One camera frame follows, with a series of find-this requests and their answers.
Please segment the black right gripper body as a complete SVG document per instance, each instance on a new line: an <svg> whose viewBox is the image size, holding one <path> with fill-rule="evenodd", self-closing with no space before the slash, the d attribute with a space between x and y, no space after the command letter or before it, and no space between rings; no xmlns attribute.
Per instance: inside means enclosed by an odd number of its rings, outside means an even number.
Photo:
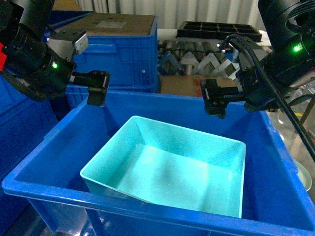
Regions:
<svg viewBox="0 0 315 236"><path fill-rule="evenodd" d="M254 67L245 70L240 69L236 78L246 99L245 109L248 112L280 108L272 90Z"/></svg>

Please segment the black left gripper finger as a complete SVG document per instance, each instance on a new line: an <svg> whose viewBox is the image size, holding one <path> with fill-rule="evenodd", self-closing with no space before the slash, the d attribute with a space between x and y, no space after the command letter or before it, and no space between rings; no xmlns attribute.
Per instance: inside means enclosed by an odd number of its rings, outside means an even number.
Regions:
<svg viewBox="0 0 315 236"><path fill-rule="evenodd" d="M88 105L94 105L99 107L105 106L105 99L107 94L106 88L92 88L88 87Z"/></svg>
<svg viewBox="0 0 315 236"><path fill-rule="evenodd" d="M94 70L88 73L73 72L71 83L79 86L107 89L110 81L110 73L107 71Z"/></svg>

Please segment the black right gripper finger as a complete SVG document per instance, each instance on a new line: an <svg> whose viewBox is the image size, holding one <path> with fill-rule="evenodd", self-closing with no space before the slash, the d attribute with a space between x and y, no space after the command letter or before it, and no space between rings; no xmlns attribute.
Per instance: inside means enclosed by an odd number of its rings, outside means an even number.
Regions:
<svg viewBox="0 0 315 236"><path fill-rule="evenodd" d="M229 103L243 102L246 98L243 95L223 95L223 96L203 96L204 110L210 116L216 116L220 119L226 117L226 108Z"/></svg>
<svg viewBox="0 0 315 236"><path fill-rule="evenodd" d="M232 79L212 78L201 80L201 91L203 97L218 97L237 95L239 90Z"/></svg>

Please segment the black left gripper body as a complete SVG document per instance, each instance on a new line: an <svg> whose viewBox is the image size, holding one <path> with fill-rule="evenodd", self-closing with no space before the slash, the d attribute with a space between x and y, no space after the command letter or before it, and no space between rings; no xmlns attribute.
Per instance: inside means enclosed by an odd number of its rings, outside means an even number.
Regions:
<svg viewBox="0 0 315 236"><path fill-rule="evenodd" d="M39 68L27 75L36 101L62 96L76 67L71 57L62 58L50 47Z"/></svg>

